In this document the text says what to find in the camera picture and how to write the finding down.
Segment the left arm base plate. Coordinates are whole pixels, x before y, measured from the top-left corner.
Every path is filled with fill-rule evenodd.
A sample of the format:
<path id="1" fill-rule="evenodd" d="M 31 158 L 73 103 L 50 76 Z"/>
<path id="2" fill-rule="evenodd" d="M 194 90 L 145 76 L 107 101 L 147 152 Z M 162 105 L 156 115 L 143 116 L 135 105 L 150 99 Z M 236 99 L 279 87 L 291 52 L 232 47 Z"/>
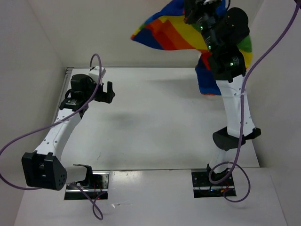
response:
<path id="1" fill-rule="evenodd" d="M 88 184 L 77 182 L 79 186 L 92 200 L 107 200 L 109 188 L 109 171 L 93 171 L 92 181 Z M 74 185 L 68 185 L 65 190 L 64 200 L 87 200 L 87 197 Z"/>

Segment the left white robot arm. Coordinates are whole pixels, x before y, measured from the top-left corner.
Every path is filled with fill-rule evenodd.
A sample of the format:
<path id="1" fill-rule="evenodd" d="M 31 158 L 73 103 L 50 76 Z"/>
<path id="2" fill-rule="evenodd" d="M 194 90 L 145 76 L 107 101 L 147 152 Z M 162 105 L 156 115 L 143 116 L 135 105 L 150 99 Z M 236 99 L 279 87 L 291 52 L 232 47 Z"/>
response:
<path id="1" fill-rule="evenodd" d="M 61 164 L 61 157 L 71 133 L 88 110 L 89 101 L 110 104 L 115 97 L 112 82 L 107 82 L 107 91 L 103 90 L 105 72 L 104 68 L 94 68 L 88 74 L 71 77 L 71 88 L 59 106 L 55 125 L 32 153 L 22 156 L 24 176 L 29 187 L 59 191 L 72 182 L 78 182 L 83 188 L 92 186 L 94 176 L 90 166 L 74 163 L 66 167 Z"/>

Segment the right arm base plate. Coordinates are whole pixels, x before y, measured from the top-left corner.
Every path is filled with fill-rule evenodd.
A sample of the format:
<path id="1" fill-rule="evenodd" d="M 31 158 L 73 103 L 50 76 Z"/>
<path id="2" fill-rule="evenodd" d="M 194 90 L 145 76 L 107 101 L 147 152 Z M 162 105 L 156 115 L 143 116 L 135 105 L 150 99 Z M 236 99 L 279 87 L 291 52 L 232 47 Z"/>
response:
<path id="1" fill-rule="evenodd" d="M 224 192 L 226 197 L 237 196 L 232 176 L 224 182 L 214 185 L 209 181 L 208 174 L 206 169 L 191 171 L 194 198 L 223 197 Z"/>

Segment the rainbow striped shorts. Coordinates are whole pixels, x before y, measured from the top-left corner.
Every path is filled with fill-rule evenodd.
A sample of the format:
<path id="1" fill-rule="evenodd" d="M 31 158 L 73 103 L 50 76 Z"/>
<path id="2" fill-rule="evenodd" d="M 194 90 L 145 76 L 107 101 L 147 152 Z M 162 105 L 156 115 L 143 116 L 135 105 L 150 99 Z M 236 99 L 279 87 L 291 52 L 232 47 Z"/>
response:
<path id="1" fill-rule="evenodd" d="M 209 67 L 211 55 L 201 35 L 198 25 L 185 24 L 184 0 L 173 0 L 159 12 L 149 17 L 131 36 L 135 42 L 149 48 L 176 51 L 197 50 L 200 52 L 195 67 L 199 90 L 204 95 L 221 95 Z M 246 69 L 252 61 L 252 44 L 250 35 L 238 44 L 243 54 Z"/>

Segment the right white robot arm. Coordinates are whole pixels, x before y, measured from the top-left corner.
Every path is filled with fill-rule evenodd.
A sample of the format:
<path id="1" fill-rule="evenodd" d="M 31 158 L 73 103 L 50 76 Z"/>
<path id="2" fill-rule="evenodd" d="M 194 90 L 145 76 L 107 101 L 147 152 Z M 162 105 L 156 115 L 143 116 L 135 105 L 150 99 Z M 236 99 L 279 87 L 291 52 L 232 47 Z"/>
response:
<path id="1" fill-rule="evenodd" d="M 222 16 L 217 14 L 219 0 L 184 1 L 185 23 L 195 24 L 211 53 L 209 67 L 221 92 L 227 117 L 227 126 L 213 133 L 213 141 L 219 148 L 207 166 L 207 182 L 217 185 L 228 178 L 226 153 L 240 150 L 247 140 L 261 135 L 249 110 L 246 86 L 246 64 L 238 44 L 249 35 L 248 16 L 240 8 L 230 8 Z"/>

